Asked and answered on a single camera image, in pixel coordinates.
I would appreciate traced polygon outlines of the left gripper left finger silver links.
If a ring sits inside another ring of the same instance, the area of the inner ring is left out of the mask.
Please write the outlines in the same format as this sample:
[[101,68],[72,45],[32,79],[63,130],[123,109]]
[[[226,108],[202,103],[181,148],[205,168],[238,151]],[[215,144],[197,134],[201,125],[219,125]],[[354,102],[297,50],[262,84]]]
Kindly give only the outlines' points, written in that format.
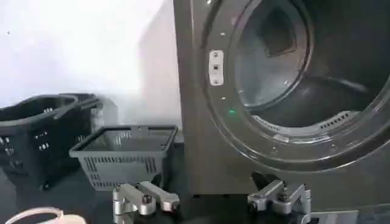
[[112,191],[113,223],[134,223],[134,213],[149,217],[159,209],[163,212],[176,212],[180,208],[180,198],[156,186],[150,181],[138,184],[129,183],[116,186]]

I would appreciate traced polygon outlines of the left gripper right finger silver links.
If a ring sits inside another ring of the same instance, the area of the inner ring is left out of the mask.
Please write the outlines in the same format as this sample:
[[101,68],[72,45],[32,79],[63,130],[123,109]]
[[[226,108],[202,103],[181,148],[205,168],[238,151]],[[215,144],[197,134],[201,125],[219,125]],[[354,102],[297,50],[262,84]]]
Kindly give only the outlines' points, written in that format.
[[311,190],[304,183],[291,183],[275,175],[252,172],[251,180],[257,191],[247,196],[253,213],[271,211],[276,215],[296,215],[296,222],[311,222]]

